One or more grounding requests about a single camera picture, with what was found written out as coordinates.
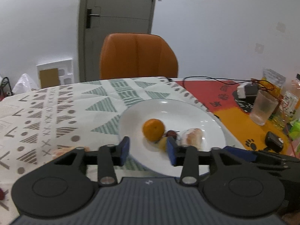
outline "bread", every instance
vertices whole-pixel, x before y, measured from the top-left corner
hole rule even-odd
[[[203,133],[199,128],[188,129],[181,138],[181,145],[194,146],[199,151],[201,150]]]

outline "white wall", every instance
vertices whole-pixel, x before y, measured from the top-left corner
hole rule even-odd
[[[156,1],[152,33],[174,50],[180,77],[260,78],[263,67],[300,73],[300,0]]]
[[[36,65],[73,58],[78,81],[79,0],[0,0],[0,74],[12,85]]]

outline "cardboard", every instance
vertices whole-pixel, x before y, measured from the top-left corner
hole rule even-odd
[[[58,68],[39,71],[40,86],[42,89],[52,86],[60,86]]]

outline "door frame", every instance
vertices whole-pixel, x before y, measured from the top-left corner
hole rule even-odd
[[[87,1],[80,0],[78,11],[78,66],[79,66],[79,81],[86,81],[86,62],[85,62],[85,29],[86,29],[86,15],[87,15]],[[156,0],[152,1],[149,17],[148,34],[151,34],[152,22],[154,15]]]

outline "tablecloth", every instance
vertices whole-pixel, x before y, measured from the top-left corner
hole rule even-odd
[[[62,85],[5,98],[0,103],[0,224],[18,216],[11,200],[13,183],[22,175],[52,160],[54,150],[88,146],[97,150],[117,144],[118,120],[122,112],[147,99],[184,101],[207,111],[190,92],[165,77],[112,79]],[[228,145],[243,148],[222,125]],[[124,167],[115,167],[123,176],[157,176],[128,157]],[[97,179],[96,167],[87,176]]]

